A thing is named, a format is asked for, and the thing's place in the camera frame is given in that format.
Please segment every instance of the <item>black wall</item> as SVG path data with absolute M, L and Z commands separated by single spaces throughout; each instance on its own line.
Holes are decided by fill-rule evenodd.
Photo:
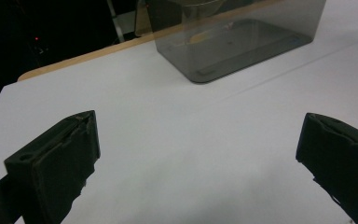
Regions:
M 27 71 L 116 39 L 105 0 L 0 0 L 0 90 Z

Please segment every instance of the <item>transparent plastic container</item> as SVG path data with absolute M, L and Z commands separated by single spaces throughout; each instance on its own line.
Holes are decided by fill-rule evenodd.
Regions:
M 157 50 L 205 83 L 315 37 L 325 0 L 147 0 Z

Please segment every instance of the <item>white table surface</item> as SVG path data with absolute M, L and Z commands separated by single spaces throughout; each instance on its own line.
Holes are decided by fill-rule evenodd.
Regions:
M 150 42 L 6 86 L 0 178 L 91 109 L 102 157 L 63 223 L 348 223 L 295 155 L 307 112 L 358 128 L 358 0 L 328 0 L 313 43 L 206 85 Z

